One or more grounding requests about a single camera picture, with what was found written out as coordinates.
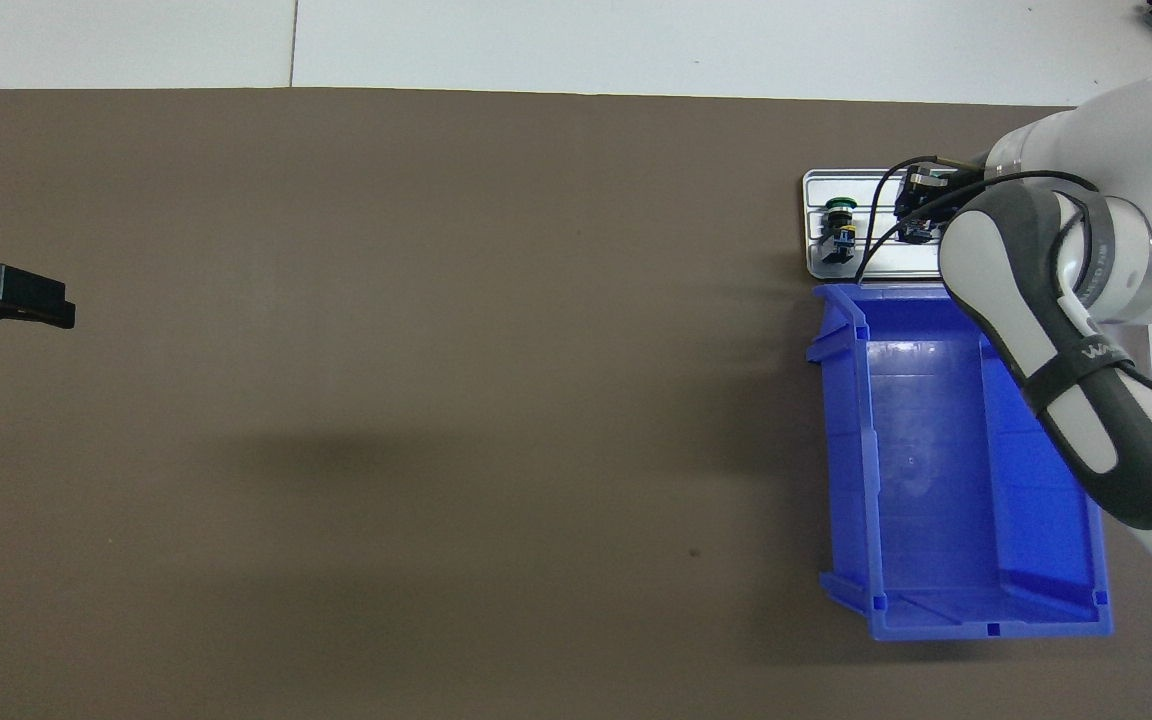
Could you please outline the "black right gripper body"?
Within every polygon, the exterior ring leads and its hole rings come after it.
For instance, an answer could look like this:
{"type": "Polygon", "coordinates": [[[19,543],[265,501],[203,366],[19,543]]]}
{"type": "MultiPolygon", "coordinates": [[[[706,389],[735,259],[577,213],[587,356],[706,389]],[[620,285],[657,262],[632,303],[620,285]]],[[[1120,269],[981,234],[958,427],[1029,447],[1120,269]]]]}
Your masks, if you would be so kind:
{"type": "Polygon", "coordinates": [[[901,179],[893,217],[902,225],[945,223],[965,202],[980,194],[975,184],[986,179],[979,164],[915,160],[901,179]]]}

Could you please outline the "grey metal tray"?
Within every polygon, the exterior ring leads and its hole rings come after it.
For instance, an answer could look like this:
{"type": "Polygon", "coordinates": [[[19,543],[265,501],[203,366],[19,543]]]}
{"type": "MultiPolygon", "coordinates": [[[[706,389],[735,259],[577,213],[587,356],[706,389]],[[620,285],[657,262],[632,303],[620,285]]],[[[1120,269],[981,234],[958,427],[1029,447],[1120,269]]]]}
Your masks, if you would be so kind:
{"type": "MultiPolygon", "coordinates": [[[[895,170],[817,168],[801,179],[803,247],[806,270],[819,281],[935,281],[940,242],[911,247],[897,240],[900,222],[893,217],[901,179],[911,162],[895,170]],[[826,202],[847,196],[858,202],[852,213],[855,256],[844,265],[827,265],[823,258],[823,215],[826,202]]],[[[940,223],[941,238],[945,223],[940,223]]]]}

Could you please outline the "blue plastic storage bin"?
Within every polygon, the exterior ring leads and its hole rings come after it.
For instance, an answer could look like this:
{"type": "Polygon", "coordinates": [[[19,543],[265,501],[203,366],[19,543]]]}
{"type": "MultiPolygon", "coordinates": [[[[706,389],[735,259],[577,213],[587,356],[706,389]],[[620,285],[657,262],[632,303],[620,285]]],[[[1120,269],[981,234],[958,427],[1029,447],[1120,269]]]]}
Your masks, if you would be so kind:
{"type": "Polygon", "coordinates": [[[831,564],[877,641],[1114,632],[1101,511],[937,285],[823,285],[831,564]]]}

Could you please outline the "brown table mat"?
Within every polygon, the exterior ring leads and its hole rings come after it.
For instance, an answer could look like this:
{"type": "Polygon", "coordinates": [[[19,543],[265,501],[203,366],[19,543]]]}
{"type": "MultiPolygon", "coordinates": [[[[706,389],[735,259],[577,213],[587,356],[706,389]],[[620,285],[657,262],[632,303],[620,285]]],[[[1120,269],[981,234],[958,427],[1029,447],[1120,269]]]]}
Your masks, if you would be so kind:
{"type": "Polygon", "coordinates": [[[0,90],[0,720],[1152,720],[1116,632],[879,643],[829,562],[813,167],[1033,106],[0,90]]]}

